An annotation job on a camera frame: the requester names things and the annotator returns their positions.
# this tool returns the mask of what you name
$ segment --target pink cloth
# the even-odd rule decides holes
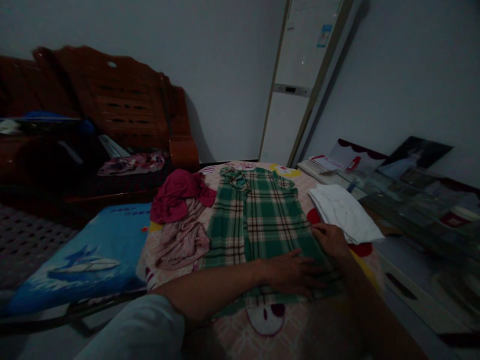
[[[114,157],[97,171],[98,176],[123,176],[160,171],[170,157],[166,150],[137,153],[129,157]]]
[[[177,169],[158,189],[151,204],[150,220],[157,224],[180,221],[189,212],[185,199],[195,198],[210,207],[216,196],[217,192],[205,185],[201,174]]]
[[[197,199],[186,200],[188,216],[163,227],[155,265],[162,270],[183,268],[210,250],[210,240],[197,221],[205,206]]]

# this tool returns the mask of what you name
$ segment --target plaid fabric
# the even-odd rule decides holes
[[[327,283],[327,287],[313,290],[314,299],[340,291],[339,272],[313,237],[292,181],[259,167],[251,171],[224,167],[220,174],[222,180],[207,232],[210,251],[201,259],[199,269],[269,259],[301,248],[302,256],[315,258],[315,264],[325,270],[318,279]],[[233,314],[244,307],[305,300],[299,295],[281,294],[269,286],[259,286],[215,317]]]

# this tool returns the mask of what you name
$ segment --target white sleeve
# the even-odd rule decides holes
[[[77,355],[92,359],[180,359],[185,319],[169,300],[145,295],[128,304]]]

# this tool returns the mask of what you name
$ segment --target white towel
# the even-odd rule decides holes
[[[343,229],[347,243],[358,245],[385,240],[360,203],[340,185],[317,184],[308,194],[322,220]]]

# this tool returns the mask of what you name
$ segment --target hand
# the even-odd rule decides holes
[[[320,242],[323,250],[335,260],[352,257],[344,231],[336,225],[318,223],[312,226],[313,236]]]
[[[311,298],[308,288],[321,289],[326,285],[315,280],[310,275],[319,274],[323,269],[314,266],[315,259],[297,256],[302,249],[295,249],[289,253],[262,259],[263,283],[272,289],[284,294],[299,294]]]

